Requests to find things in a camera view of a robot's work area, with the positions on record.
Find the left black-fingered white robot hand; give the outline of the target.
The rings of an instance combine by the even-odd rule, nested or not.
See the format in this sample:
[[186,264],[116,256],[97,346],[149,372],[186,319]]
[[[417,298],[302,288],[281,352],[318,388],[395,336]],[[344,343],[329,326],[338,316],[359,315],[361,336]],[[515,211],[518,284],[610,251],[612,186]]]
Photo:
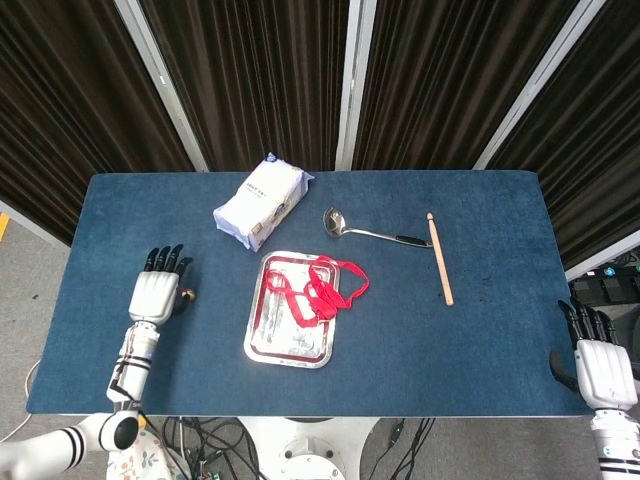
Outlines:
[[193,262],[192,257],[181,255],[183,248],[183,244],[167,245],[148,253],[128,307],[133,322],[162,325],[195,301],[195,291],[181,285],[182,276]]

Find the right black-fingered white robot hand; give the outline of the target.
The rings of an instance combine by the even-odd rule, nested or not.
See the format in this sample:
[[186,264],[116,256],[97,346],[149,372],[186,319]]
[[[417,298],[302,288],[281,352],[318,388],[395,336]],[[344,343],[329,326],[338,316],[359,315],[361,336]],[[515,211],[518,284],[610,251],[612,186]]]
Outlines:
[[565,372],[559,353],[552,350],[548,361],[553,378],[594,410],[631,409],[638,403],[636,379],[611,318],[576,298],[560,300],[558,307],[567,323],[576,374]]

